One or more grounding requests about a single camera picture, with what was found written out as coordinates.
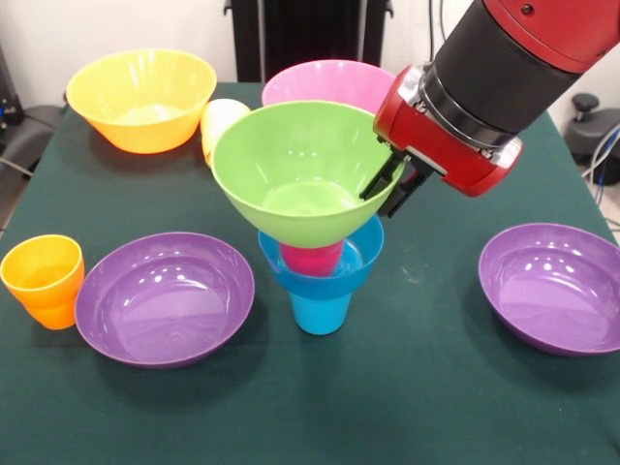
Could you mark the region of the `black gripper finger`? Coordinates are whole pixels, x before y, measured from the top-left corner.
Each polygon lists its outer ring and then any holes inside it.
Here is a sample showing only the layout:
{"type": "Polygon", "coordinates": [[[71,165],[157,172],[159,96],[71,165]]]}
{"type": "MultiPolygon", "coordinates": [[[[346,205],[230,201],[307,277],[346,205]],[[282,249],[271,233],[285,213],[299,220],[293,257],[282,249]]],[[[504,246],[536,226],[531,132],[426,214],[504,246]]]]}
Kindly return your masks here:
{"type": "Polygon", "coordinates": [[[405,155],[391,151],[379,171],[372,177],[367,186],[360,192],[362,200],[370,200],[380,194],[392,182],[395,171],[402,165],[405,155]]]}
{"type": "Polygon", "coordinates": [[[382,217],[393,217],[398,209],[409,199],[430,176],[432,169],[423,162],[414,162],[412,170],[406,179],[402,179],[391,191],[387,199],[378,210],[382,217]]]}

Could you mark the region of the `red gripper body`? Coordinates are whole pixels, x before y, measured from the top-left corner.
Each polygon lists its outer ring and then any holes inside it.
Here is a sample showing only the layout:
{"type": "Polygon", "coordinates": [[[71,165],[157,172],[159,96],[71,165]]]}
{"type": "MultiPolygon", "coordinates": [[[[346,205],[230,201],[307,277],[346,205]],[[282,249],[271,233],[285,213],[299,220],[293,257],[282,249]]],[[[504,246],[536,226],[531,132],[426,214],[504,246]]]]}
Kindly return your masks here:
{"type": "MultiPolygon", "coordinates": [[[[480,142],[448,122],[439,112],[442,103],[447,105],[446,113],[457,120],[473,123],[485,135],[496,135],[457,106],[430,71],[415,65],[395,78],[375,114],[373,131],[389,146],[390,153],[405,155],[398,169],[423,162],[451,188],[471,198],[479,197],[512,170],[522,153],[522,140],[507,135],[499,137],[497,143],[480,142]]],[[[397,170],[390,184],[398,180],[397,170]]]]}

